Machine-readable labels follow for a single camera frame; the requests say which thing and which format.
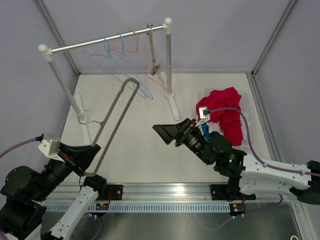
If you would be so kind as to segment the blue t shirt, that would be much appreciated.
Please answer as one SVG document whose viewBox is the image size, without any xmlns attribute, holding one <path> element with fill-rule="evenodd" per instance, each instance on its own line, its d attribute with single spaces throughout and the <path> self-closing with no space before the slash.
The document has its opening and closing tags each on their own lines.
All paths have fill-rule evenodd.
<svg viewBox="0 0 320 240">
<path fill-rule="evenodd" d="M 206 123 L 203 123 L 201 125 L 201 130 L 202 130 L 204 139 L 208 141 L 210 139 L 209 126 Z"/>
</svg>

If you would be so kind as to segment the light blue hanger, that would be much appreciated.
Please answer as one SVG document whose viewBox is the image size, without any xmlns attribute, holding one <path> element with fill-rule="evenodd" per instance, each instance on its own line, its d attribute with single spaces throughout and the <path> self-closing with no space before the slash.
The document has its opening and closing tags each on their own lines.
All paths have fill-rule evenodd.
<svg viewBox="0 0 320 240">
<path fill-rule="evenodd" d="M 140 87 L 139 87 L 139 91 L 140 91 L 140 96 L 142 96 L 145 99 L 150 99 L 153 100 L 153 95 L 151 94 L 151 92 L 148 90 L 147 87 L 144 86 L 143 81 L 141 80 L 139 74 L 138 74 L 138 70 L 131 64 L 131 62 L 129 60 L 127 60 L 126 58 L 126 54 L 125 54 L 125 41 L 122 37 L 121 41 L 122 41 L 122 46 L 120 48 L 121 51 L 119 51 L 116 47 L 111 47 L 111 45 L 109 44 L 109 41 L 107 40 L 106 37 L 102 36 L 101 37 L 106 44 L 104 44 L 104 50 L 107 53 L 107 58 L 111 59 L 111 61 L 122 71 L 122 73 L 126 76 L 126 77 L 130 77 L 130 74 L 127 70 L 125 70 L 123 68 L 123 66 L 116 60 L 115 55 L 117 55 L 120 59 L 122 59 L 125 63 L 129 64 L 130 69 L 133 71 L 133 74 L 137 77 L 137 80 L 140 83 Z"/>
<path fill-rule="evenodd" d="M 111 61 L 111 59 L 107 58 L 107 52 L 105 51 L 104 44 L 106 44 L 106 42 L 103 40 L 103 51 L 101 51 L 101 52 L 91 52 L 88 50 L 82 50 L 81 52 L 85 58 L 90 60 L 90 62 L 92 62 L 94 65 L 96 65 L 99 69 L 101 69 L 105 73 L 111 75 L 115 80 L 119 81 L 120 83 L 123 83 L 125 78 L 136 77 L 134 75 L 133 71 L 131 70 L 129 64 L 125 63 L 122 59 L 120 59 L 116 55 L 114 55 L 115 59 L 122 65 L 122 67 L 126 71 L 128 71 L 130 77 L 125 76 L 122 73 L 122 71 Z"/>
</svg>

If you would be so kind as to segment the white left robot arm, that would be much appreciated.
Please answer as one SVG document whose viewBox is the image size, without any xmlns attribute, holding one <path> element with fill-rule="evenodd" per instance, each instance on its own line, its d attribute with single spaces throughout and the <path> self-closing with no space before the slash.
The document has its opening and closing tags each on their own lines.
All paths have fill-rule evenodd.
<svg viewBox="0 0 320 240">
<path fill-rule="evenodd" d="M 27 166 L 13 169 L 6 177 L 0 193 L 6 203 L 0 210 L 1 235 L 19 240 L 34 236 L 38 240 L 68 240 L 89 206 L 107 195 L 106 179 L 87 176 L 78 197 L 63 217 L 46 233 L 40 234 L 46 206 L 40 203 L 62 183 L 70 173 L 80 177 L 100 151 L 99 145 L 68 146 L 61 144 L 57 155 L 61 160 L 50 159 L 42 172 Z"/>
</svg>

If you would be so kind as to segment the magenta t shirt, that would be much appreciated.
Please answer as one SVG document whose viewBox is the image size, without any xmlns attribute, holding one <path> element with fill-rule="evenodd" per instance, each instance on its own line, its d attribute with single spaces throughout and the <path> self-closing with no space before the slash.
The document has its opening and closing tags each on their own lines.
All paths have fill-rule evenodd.
<svg viewBox="0 0 320 240">
<path fill-rule="evenodd" d="M 208 110 L 216 110 L 220 108 L 236 108 L 241 110 L 240 100 L 242 96 L 234 87 L 224 90 L 212 90 L 208 96 L 203 97 L 196 104 L 196 114 L 199 115 L 200 107 L 207 107 Z M 220 110 L 210 113 L 210 121 L 219 123 L 220 130 L 224 133 L 224 137 L 232 143 L 233 146 L 240 146 L 244 139 L 242 132 L 242 124 L 240 114 L 231 109 Z"/>
</svg>

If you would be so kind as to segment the pink wire hanger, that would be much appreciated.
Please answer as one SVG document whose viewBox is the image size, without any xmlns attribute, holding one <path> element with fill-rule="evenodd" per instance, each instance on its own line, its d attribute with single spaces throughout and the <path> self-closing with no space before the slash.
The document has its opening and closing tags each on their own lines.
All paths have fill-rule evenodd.
<svg viewBox="0 0 320 240">
<path fill-rule="evenodd" d="M 137 34 L 137 32 L 131 30 L 131 33 L 133 33 L 136 37 L 136 44 L 135 44 L 135 50 L 130 50 L 130 49 L 126 49 L 124 47 L 124 53 L 129 53 L 129 56 L 133 56 L 133 57 L 138 57 L 138 59 L 140 59 L 150 70 L 150 75 L 151 75 L 151 68 L 152 68 L 152 60 L 151 62 L 148 62 L 139 52 L 139 35 Z M 110 44 L 111 47 L 116 47 L 119 51 L 121 51 L 121 47 L 120 46 L 116 46 L 113 44 Z M 171 92 L 172 87 L 171 84 L 167 81 L 164 80 L 160 74 L 158 74 L 158 72 L 155 74 L 155 76 L 157 76 L 158 81 L 155 80 L 154 78 L 152 78 L 151 76 L 148 76 L 146 72 L 144 72 L 140 67 L 138 67 L 137 65 L 134 65 L 132 62 L 131 64 L 137 69 L 138 74 L 142 74 L 145 77 L 149 78 L 150 80 L 152 80 L 154 83 L 156 83 L 157 85 L 161 86 L 165 91 L 167 91 L 168 93 Z"/>
</svg>

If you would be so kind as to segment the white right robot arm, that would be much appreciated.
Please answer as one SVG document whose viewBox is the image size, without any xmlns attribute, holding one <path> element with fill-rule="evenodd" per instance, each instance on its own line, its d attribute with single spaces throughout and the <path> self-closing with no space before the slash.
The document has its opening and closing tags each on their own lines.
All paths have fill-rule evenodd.
<svg viewBox="0 0 320 240">
<path fill-rule="evenodd" d="M 279 194 L 299 202 L 319 205 L 320 164 L 292 164 L 259 159 L 255 153 L 234 149 L 232 143 L 214 131 L 209 140 L 201 134 L 195 120 L 177 124 L 155 124 L 153 130 L 169 145 L 186 146 L 205 165 L 228 178 L 226 193 L 232 199 L 241 195 Z"/>
</svg>

